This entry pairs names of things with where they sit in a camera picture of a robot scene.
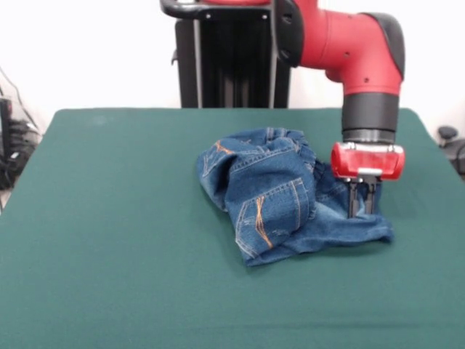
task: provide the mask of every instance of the green felt surface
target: green felt surface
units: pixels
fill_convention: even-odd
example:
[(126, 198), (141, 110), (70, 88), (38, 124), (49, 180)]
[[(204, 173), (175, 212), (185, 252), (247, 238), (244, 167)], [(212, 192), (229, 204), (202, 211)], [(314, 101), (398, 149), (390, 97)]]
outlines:
[(0, 348), (465, 348), (465, 188), (411, 111), (391, 246), (246, 268), (203, 194), (218, 138), (300, 129), (328, 159), (339, 115), (59, 112), (0, 219)]

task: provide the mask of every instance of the back pocket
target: back pocket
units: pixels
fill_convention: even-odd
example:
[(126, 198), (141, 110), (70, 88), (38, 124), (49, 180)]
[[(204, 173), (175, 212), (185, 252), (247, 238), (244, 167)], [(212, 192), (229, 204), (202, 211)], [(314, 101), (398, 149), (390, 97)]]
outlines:
[(250, 257), (283, 243), (309, 218), (307, 189), (301, 178), (243, 203), (235, 226), (236, 243)]

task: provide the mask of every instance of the crumpled jeans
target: crumpled jeans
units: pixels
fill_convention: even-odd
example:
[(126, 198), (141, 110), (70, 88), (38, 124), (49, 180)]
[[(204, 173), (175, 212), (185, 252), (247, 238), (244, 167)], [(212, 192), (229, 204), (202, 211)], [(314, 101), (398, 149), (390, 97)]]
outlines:
[(209, 198), (229, 214), (247, 266), (393, 239), (378, 209), (381, 185), (374, 214), (365, 214), (367, 190), (359, 185), (359, 212), (347, 218), (347, 184), (317, 160), (303, 132), (266, 128), (230, 135), (202, 152), (196, 169)]

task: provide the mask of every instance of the white wall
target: white wall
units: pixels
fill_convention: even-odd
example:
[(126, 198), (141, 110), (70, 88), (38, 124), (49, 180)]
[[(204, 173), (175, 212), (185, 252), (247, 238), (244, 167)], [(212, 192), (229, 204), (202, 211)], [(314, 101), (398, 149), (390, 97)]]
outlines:
[[(444, 0), (321, 0), (343, 12), (379, 11), (401, 22), (407, 47), (401, 105), (435, 136), (465, 135), (465, 22)], [(46, 127), (61, 108), (179, 107), (174, 19), (158, 0), (0, 0), (0, 65)], [(341, 105), (341, 86), (320, 71), (294, 71), (292, 108)]]

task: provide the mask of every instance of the red gripper housing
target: red gripper housing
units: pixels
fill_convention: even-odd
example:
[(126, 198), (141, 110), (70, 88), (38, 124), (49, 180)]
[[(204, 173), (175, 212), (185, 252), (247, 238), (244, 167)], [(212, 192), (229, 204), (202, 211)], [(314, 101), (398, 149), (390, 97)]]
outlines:
[(381, 180), (398, 180), (404, 165), (405, 152), (399, 145), (357, 149), (336, 143), (331, 152), (333, 173), (340, 178), (374, 175)]

